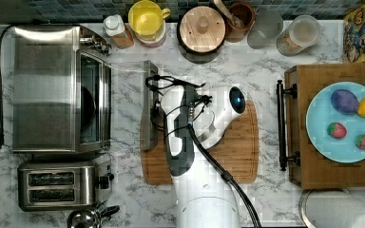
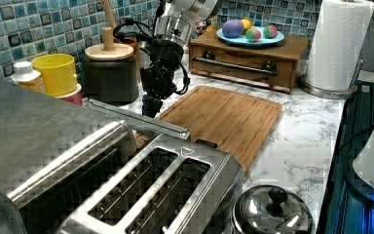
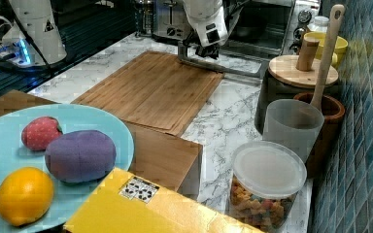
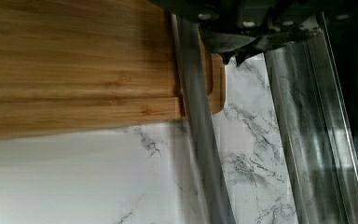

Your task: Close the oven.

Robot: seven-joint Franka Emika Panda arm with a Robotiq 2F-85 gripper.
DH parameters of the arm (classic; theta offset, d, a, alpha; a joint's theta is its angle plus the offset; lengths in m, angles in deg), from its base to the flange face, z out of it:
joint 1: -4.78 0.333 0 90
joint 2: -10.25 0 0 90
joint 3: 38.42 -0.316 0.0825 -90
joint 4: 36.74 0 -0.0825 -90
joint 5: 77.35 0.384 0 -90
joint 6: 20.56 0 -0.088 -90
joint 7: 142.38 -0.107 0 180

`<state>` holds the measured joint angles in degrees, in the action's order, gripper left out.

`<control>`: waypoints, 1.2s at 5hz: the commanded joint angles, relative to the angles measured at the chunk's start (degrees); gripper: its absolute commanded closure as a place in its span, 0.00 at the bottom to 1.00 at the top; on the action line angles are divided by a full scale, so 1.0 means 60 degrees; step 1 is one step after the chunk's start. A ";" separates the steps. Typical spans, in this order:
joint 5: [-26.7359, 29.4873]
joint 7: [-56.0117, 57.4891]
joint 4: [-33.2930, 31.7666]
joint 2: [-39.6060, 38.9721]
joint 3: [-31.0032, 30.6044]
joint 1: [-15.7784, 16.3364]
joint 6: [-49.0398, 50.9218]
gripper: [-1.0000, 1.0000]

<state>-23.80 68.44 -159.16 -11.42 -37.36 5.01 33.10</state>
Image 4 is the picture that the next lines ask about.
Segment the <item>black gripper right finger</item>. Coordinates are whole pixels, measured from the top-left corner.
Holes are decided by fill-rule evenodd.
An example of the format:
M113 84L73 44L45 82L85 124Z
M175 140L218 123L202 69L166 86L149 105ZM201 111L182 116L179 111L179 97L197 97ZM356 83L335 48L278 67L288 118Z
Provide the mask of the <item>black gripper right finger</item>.
M235 52L236 65L240 66L247 59L267 51L279 49L288 45L306 41L317 34L322 29L317 26L313 29L289 29L275 34L261 35L252 43L237 49Z

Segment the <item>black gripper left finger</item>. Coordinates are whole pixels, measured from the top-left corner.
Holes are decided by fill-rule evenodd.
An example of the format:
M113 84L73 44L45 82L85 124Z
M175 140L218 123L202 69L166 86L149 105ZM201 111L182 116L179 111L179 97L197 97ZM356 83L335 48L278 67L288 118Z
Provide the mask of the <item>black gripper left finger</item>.
M199 28L200 38L205 49L213 54L218 54L224 65L229 64L232 57L236 65L241 65L245 60L258 54L253 43L255 37L243 34L223 34L211 30Z

